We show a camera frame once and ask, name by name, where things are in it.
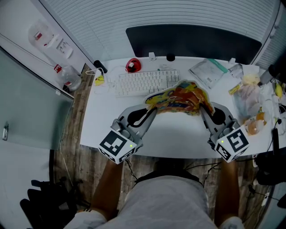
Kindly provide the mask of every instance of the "gray shirt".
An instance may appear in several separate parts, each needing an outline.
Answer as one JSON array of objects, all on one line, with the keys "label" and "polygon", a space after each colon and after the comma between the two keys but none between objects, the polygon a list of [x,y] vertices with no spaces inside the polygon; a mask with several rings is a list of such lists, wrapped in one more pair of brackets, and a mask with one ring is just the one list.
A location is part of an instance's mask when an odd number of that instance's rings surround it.
[{"label": "gray shirt", "polygon": [[[128,193],[118,216],[108,222],[96,211],[77,213],[65,229],[173,229],[216,228],[208,216],[208,201],[196,181],[163,176],[138,183]],[[242,229],[238,217],[219,228]]]}]

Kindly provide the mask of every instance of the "plastic bag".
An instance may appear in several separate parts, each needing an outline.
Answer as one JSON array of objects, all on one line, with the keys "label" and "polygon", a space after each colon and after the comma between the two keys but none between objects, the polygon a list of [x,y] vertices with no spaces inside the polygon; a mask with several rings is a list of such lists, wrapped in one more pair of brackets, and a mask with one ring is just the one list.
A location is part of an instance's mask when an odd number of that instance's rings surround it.
[{"label": "plastic bag", "polygon": [[189,72],[211,89],[228,70],[215,59],[204,59],[189,69]]},{"label": "plastic bag", "polygon": [[248,119],[257,115],[264,105],[265,98],[257,85],[243,85],[233,94],[234,104],[240,114],[239,119]]}]

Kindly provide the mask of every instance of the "person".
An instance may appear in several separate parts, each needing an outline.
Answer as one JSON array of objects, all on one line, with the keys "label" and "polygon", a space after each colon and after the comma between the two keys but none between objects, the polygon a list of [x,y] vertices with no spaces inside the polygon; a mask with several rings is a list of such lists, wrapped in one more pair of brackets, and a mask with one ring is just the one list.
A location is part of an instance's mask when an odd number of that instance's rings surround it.
[{"label": "person", "polygon": [[76,213],[65,229],[242,229],[236,161],[222,160],[214,222],[198,178],[178,168],[160,169],[141,177],[117,212],[123,163],[108,160],[91,208]]}]

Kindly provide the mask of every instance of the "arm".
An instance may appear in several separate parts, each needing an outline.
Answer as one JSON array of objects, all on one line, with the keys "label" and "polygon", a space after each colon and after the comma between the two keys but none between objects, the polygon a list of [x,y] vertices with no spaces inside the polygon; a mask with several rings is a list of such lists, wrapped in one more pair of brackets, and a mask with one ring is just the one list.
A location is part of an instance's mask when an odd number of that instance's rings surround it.
[{"label": "arm", "polygon": [[111,160],[107,161],[91,202],[91,209],[100,212],[107,221],[114,217],[117,210],[122,167],[123,163],[117,165]]},{"label": "arm", "polygon": [[223,160],[214,211],[214,223],[217,227],[228,218],[238,216],[239,203],[240,191],[236,161],[227,163]]}]

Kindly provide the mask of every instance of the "wooden floor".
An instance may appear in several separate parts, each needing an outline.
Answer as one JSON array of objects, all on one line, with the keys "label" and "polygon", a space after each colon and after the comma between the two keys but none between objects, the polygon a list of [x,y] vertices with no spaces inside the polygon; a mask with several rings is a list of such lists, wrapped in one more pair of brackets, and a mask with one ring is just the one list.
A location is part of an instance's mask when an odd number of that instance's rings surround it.
[{"label": "wooden floor", "polygon": [[[82,74],[82,83],[80,88],[74,92],[74,103],[63,132],[60,149],[55,152],[54,157],[54,176],[55,181],[58,181],[62,176],[67,178],[69,171],[72,182],[79,179],[83,181],[80,184],[81,198],[90,202],[95,188],[102,175],[107,158],[98,152],[95,148],[80,145],[81,128],[84,120],[84,112],[87,105],[89,91],[93,83],[93,77]],[[132,170],[136,177],[144,176],[153,171],[153,166],[158,160],[156,157],[131,156],[129,158],[132,163]],[[191,164],[192,166],[210,164],[220,161],[220,159],[186,159],[185,166]],[[253,229],[258,225],[258,221],[263,216],[265,207],[261,207],[264,196],[252,195],[248,190],[248,185],[252,184],[255,179],[257,169],[252,166],[252,161],[239,162],[239,186],[240,186],[240,210],[239,216],[244,222],[247,229]],[[211,165],[200,166],[189,170],[189,172],[200,178],[203,182]],[[209,197],[210,217],[214,218],[215,197],[219,180],[219,166],[218,169],[210,171],[206,180],[205,190]],[[122,173],[121,196],[118,208],[123,205],[123,201],[127,193],[134,186],[135,179],[131,176],[130,170],[126,163],[124,163]],[[256,192],[265,194],[271,187],[269,186],[255,186]]]}]

